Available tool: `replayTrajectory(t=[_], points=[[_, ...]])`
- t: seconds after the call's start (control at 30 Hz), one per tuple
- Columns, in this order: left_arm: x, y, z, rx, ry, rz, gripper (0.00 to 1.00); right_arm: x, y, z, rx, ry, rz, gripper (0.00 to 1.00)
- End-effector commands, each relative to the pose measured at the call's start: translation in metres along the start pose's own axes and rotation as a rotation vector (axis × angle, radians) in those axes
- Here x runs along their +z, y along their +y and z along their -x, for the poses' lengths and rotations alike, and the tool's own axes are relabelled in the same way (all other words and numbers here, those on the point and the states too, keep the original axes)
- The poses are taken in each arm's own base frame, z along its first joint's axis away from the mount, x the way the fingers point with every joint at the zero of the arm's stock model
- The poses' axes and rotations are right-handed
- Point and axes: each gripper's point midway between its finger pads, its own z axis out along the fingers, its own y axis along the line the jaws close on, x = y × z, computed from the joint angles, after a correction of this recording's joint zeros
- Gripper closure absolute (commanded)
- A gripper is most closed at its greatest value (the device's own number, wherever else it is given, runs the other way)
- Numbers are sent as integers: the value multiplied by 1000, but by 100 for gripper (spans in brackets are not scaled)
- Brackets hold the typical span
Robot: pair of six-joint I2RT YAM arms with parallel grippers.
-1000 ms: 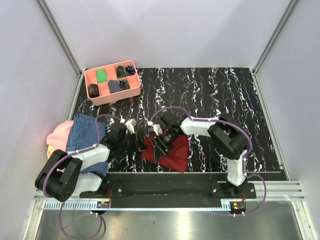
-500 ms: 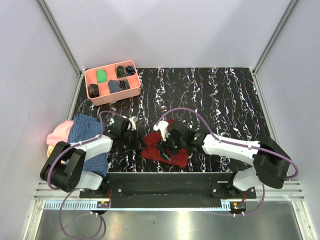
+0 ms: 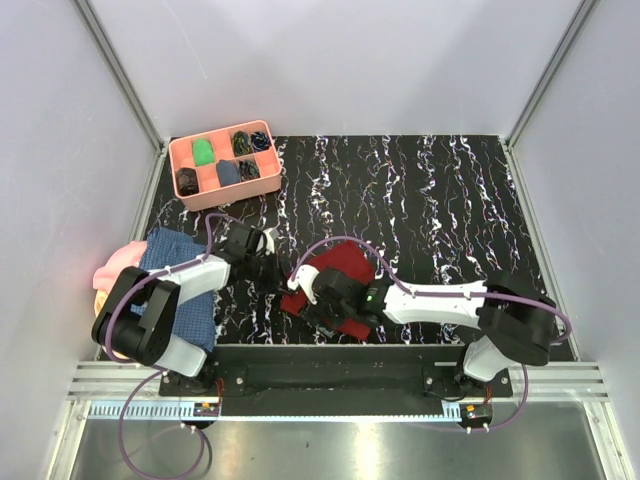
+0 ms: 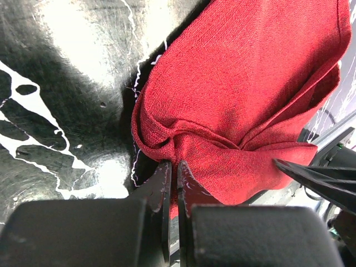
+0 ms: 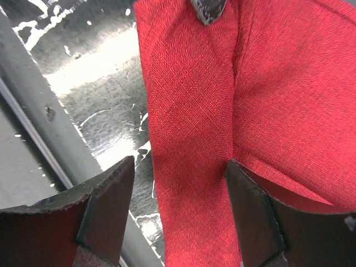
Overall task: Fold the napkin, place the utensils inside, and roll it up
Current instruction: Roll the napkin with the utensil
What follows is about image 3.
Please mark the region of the dark red cloth napkin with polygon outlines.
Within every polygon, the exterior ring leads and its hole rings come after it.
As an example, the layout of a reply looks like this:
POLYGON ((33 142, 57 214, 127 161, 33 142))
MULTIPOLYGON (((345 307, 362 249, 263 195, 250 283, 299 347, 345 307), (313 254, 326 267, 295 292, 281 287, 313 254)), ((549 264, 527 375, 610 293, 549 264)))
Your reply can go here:
POLYGON ((357 340, 366 340, 378 325, 361 308, 374 270, 353 241, 344 241, 311 258, 304 267, 313 267, 318 275, 312 282, 313 304, 304 291, 284 295, 280 308, 318 329, 338 332, 357 340))

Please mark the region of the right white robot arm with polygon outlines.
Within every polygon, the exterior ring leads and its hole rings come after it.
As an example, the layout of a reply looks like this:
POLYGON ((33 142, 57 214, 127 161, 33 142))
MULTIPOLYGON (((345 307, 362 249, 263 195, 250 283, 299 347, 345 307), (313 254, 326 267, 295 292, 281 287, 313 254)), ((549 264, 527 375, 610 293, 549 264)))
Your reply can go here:
POLYGON ((550 359, 555 304, 518 283, 503 284, 505 279, 500 274, 494 281, 402 287, 390 278, 364 283, 335 268, 303 265, 287 287, 302 298, 302 319, 353 337, 360 327, 374 329, 385 321, 479 331, 453 374, 457 390, 472 397, 515 363, 544 366, 550 359))

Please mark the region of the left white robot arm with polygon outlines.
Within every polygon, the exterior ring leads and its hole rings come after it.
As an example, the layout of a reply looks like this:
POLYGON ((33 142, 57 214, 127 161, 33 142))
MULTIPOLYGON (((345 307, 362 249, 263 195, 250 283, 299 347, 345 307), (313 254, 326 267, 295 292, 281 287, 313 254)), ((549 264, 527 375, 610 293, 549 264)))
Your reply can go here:
POLYGON ((247 282, 271 294, 282 284, 275 228, 233 223, 226 238, 200 245, 180 232, 155 230, 138 266, 118 275, 95 320, 92 340, 113 354, 181 375, 196 396, 215 386, 205 365, 216 337, 214 295, 247 282))

